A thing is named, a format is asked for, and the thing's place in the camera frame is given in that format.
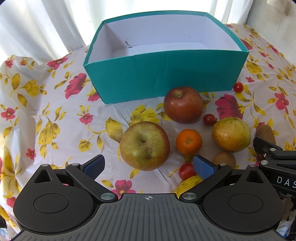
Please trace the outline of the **yellow mango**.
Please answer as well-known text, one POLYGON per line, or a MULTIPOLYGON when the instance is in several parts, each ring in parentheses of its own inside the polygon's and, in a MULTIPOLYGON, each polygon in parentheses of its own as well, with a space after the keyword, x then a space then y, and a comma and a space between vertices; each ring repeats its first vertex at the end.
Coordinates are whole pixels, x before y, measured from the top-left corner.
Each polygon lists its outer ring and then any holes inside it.
POLYGON ((201 183, 203 179, 199 177, 198 175, 192 176, 183 182, 181 182, 173 191, 172 193, 175 193, 177 197, 179 198, 181 194, 187 192, 191 188, 195 187, 197 184, 201 183))

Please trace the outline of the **yellow-green pear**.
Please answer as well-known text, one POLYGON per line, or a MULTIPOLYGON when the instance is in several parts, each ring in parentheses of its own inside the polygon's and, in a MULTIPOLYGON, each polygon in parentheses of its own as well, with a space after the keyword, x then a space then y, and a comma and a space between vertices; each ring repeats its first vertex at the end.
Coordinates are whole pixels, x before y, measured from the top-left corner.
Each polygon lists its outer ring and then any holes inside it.
POLYGON ((230 116, 215 123, 212 129, 212 138, 222 150, 236 153, 250 145, 251 132, 247 123, 230 116))

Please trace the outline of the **brown kiwi far right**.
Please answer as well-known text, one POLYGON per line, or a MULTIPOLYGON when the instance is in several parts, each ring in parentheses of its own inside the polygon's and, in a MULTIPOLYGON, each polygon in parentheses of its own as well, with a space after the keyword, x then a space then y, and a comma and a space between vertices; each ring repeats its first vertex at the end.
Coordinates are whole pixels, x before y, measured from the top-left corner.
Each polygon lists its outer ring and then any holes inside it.
POLYGON ((269 125, 261 125, 257 127, 255 136, 260 137, 270 143, 273 143, 274 145, 276 144, 273 130, 269 125))

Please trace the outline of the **brown kiwi near gripper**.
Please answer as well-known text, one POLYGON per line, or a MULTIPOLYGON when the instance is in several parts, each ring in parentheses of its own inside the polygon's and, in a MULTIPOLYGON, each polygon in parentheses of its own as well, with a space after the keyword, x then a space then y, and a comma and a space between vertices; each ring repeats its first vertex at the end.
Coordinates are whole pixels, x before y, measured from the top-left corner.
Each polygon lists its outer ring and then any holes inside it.
POLYGON ((231 168, 235 169, 236 167, 236 159, 233 155, 221 151, 219 152, 213 159, 212 159, 212 163, 218 165, 218 164, 227 164, 229 165, 231 168))

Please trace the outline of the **cherry tomato near gripper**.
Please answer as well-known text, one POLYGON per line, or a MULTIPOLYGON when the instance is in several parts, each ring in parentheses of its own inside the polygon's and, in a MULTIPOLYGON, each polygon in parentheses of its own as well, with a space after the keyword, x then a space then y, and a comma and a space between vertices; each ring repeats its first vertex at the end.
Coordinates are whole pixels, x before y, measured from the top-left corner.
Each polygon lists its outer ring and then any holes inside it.
POLYGON ((196 172, 194 170, 194 167, 191 163, 185 163, 179 168, 179 177, 182 180, 187 180, 193 176, 196 176, 196 172))

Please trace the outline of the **orange mandarin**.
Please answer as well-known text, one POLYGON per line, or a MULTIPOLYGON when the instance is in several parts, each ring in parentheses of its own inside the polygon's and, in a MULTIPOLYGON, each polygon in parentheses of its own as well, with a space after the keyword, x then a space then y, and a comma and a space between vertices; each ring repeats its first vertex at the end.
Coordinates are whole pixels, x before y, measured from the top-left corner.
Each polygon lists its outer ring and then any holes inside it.
POLYGON ((201 135, 193 129, 182 130, 176 136, 175 146, 183 155, 196 155, 201 150, 202 145, 201 135))

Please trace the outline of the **cherry tomato by apple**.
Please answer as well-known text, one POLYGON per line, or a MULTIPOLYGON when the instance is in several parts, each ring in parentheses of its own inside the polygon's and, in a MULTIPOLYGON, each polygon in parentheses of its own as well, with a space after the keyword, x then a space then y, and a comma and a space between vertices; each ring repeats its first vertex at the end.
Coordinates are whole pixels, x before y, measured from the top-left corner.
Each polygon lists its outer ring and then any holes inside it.
POLYGON ((206 126, 213 126, 217 122, 217 118, 213 114, 205 114, 203 123, 206 126))

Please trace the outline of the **green-red apple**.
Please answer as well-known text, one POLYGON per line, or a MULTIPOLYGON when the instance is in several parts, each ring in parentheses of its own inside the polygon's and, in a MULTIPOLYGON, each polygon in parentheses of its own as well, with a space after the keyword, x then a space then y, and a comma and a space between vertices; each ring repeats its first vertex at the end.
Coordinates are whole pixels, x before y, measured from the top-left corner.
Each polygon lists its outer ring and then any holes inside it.
POLYGON ((164 129, 149 121, 131 125, 119 143, 123 160, 134 169, 152 171, 162 166, 170 154, 170 142, 164 129))

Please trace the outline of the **floral tablecloth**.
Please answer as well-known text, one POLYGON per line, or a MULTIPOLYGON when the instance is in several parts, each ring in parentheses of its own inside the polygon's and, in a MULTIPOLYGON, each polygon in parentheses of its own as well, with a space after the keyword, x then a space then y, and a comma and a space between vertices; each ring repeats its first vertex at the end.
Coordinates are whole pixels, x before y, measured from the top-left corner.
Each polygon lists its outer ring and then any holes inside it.
MULTIPOLYGON (((295 150, 295 63, 254 28, 229 28, 249 50, 238 78, 243 91, 202 92, 204 112, 240 118, 251 133, 266 125, 280 147, 295 150)), ((173 192, 182 184, 179 168, 192 161, 175 146, 186 126, 168 118, 162 98, 102 102, 82 65, 87 51, 41 65, 13 55, 1 65, 1 216, 16 232, 15 200, 41 164, 62 169, 102 154, 97 181, 121 196, 173 192), (119 151, 122 134, 141 121, 160 125, 171 145, 165 164, 149 172, 128 166, 119 151)))

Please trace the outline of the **cherry tomato by box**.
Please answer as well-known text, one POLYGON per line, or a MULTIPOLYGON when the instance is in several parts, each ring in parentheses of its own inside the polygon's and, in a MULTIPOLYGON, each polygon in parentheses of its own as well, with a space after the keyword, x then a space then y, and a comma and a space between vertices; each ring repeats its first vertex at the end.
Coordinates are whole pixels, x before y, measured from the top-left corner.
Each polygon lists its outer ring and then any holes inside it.
POLYGON ((234 84, 234 87, 233 87, 233 90, 236 92, 236 93, 241 93, 243 92, 244 90, 244 85, 237 81, 235 84, 234 84))

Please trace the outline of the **red apple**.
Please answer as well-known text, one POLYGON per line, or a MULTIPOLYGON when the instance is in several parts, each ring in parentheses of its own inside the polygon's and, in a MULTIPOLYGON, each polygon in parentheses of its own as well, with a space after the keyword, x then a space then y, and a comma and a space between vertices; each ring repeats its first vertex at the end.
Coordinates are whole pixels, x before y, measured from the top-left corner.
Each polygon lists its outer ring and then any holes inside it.
POLYGON ((203 99, 193 88, 182 86, 171 89, 164 98, 164 111, 173 121, 193 124, 203 112, 203 99))

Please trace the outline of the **teal cardboard box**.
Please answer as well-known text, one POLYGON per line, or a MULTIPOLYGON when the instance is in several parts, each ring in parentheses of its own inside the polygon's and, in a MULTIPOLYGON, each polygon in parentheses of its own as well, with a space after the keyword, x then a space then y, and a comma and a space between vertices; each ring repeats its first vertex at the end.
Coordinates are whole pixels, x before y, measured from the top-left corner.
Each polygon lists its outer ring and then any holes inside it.
POLYGON ((114 104, 165 96, 180 86, 231 90, 248 54, 209 13, 149 11, 103 21, 83 66, 102 101, 114 104))

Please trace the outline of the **white curtain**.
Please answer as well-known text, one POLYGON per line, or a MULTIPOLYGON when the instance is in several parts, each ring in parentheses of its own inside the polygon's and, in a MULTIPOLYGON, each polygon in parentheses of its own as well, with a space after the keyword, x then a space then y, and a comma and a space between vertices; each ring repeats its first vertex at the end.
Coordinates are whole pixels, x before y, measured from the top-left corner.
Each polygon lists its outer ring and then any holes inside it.
POLYGON ((252 1, 1 1, 1 61, 38 63, 90 44, 103 20, 146 11, 203 11, 222 23, 246 23, 252 1))

